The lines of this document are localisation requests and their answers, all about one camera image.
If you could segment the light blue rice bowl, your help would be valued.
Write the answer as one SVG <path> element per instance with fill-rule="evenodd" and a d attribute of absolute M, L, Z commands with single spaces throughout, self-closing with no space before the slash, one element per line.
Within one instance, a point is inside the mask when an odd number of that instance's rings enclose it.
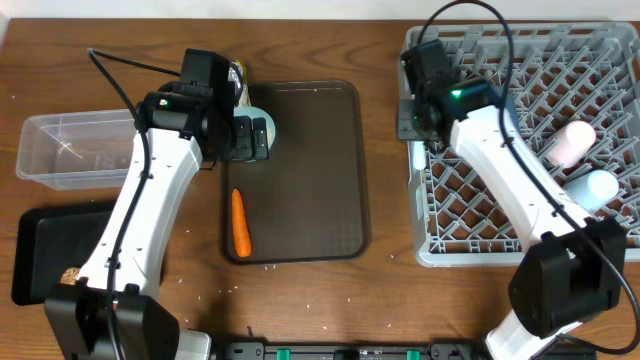
<path fill-rule="evenodd" d="M 266 134 L 268 149 L 271 149 L 276 138 L 276 126 L 273 118 L 263 109 L 254 106 L 239 106 L 234 109 L 235 116 L 249 116 L 251 118 L 264 118 L 266 120 Z"/>

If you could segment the silver foil wrapper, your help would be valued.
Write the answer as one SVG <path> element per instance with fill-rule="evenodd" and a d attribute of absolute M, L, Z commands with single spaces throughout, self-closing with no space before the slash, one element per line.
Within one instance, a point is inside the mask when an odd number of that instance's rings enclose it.
<path fill-rule="evenodd" d="M 250 106 L 246 69 L 241 62 L 234 60 L 230 63 L 228 78 L 234 83 L 234 106 Z"/>

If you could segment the dark blue plate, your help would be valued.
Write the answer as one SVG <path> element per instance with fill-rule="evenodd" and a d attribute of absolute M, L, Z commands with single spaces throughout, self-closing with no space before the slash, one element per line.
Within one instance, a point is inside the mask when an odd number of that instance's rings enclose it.
<path fill-rule="evenodd" d="M 499 106 L 502 100 L 503 87 L 498 85 L 493 85 L 492 89 L 495 93 L 495 105 Z M 504 113 L 509 118 L 509 121 L 512 123 L 513 127 L 517 130 L 520 130 L 519 118 L 516 111 L 516 106 L 514 103 L 513 96 L 510 92 L 507 93 L 506 102 L 504 103 Z"/>

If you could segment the orange carrot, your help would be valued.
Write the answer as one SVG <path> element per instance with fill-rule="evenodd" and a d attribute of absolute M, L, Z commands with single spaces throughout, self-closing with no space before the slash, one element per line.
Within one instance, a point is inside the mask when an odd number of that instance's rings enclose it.
<path fill-rule="evenodd" d="M 232 191 L 231 203 L 232 231 L 236 254 L 241 258 L 246 258 L 252 253 L 252 244 L 243 197 L 238 189 Z"/>

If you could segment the pink cup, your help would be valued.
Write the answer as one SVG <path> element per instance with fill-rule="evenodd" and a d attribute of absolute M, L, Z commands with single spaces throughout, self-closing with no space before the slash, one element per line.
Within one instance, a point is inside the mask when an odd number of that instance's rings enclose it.
<path fill-rule="evenodd" d="M 549 151 L 545 158 L 553 166 L 571 168 L 583 158 L 595 140 L 596 132 L 589 123 L 581 120 L 569 122 L 546 141 Z"/>

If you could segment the light blue cup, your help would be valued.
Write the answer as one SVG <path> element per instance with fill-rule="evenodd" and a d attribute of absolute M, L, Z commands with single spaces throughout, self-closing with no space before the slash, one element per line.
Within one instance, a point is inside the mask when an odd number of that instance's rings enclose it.
<path fill-rule="evenodd" d="M 609 203 L 619 191 L 616 177 L 605 170 L 593 170 L 564 185 L 570 198 L 589 212 Z"/>

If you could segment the light blue plastic spoon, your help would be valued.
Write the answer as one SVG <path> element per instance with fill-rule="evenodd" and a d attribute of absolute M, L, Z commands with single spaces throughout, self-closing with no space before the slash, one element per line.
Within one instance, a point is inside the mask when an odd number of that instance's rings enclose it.
<path fill-rule="evenodd" d="M 423 141 L 411 142 L 412 167 L 417 171 L 422 171 L 427 165 L 427 155 Z"/>

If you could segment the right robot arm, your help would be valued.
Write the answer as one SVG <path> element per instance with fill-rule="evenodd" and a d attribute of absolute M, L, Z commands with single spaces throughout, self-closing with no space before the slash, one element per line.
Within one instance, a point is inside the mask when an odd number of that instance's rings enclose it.
<path fill-rule="evenodd" d="M 534 359 L 631 292 L 623 277 L 626 232 L 595 219 L 550 176 L 510 117 L 507 85 L 463 81 L 438 40 L 400 56 L 409 96 L 399 105 L 402 140 L 439 142 L 484 182 L 509 219 L 524 257 L 511 310 L 485 338 L 493 359 Z"/>

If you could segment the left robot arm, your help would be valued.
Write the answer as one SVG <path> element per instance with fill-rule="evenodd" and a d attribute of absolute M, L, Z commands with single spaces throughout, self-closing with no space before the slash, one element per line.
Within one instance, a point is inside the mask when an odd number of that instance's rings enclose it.
<path fill-rule="evenodd" d="M 72 283 L 44 302 L 67 359 L 209 359 L 207 333 L 185 329 L 158 300 L 169 237 L 204 163 L 268 157 L 275 130 L 242 105 L 243 67 L 187 49 L 170 82 L 129 102 L 136 133 L 124 185 L 106 228 Z"/>

